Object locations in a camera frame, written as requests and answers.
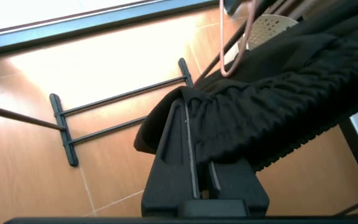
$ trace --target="pink cable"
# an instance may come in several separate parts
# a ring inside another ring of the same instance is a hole
[[[244,51],[246,50],[246,45],[249,37],[249,33],[252,27],[252,23],[254,23],[254,17],[255,17],[255,10],[256,10],[256,0],[250,0],[250,2],[246,3],[248,5],[248,21],[246,25],[246,29],[244,31],[244,38],[242,40],[239,54],[237,55],[233,65],[229,69],[229,71],[225,71],[224,69],[224,45],[223,45],[223,0],[220,0],[219,7],[221,10],[221,52],[219,54],[220,57],[220,64],[221,64],[221,73],[223,77],[229,77],[232,75],[233,71],[237,68],[237,66],[240,64],[242,55],[244,54]]]

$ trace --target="black cloth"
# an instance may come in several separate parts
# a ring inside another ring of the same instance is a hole
[[[216,71],[171,91],[140,127],[138,151],[155,153],[178,98],[198,164],[245,156],[255,171],[269,166],[358,111],[358,1],[339,1],[248,52],[230,79]]]

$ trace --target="orange floor tile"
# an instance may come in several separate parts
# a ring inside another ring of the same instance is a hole
[[[225,17],[226,40],[244,16],[241,9]],[[55,123],[50,93],[70,109],[179,77],[181,57],[196,80],[218,44],[219,11],[213,8],[0,55],[0,107]],[[145,116],[179,85],[69,117],[71,134]],[[72,168],[57,131],[0,118],[0,223],[26,216],[140,216],[154,157],[133,148],[138,128],[76,146],[80,166]],[[358,167],[339,128],[258,177],[271,215],[333,214],[358,202]]]

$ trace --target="black fabric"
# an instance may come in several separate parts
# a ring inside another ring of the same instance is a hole
[[[157,150],[177,98],[189,106],[198,164],[245,156],[254,171],[269,166],[358,111],[358,1],[248,52],[230,79],[216,71],[170,92],[140,127],[137,150]]]

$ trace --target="black garment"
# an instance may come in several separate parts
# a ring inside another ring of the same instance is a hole
[[[358,111],[358,1],[248,52],[230,79],[217,71],[171,91],[140,127],[138,151],[155,153],[177,98],[189,106],[198,164],[245,156],[255,171],[269,166]]]

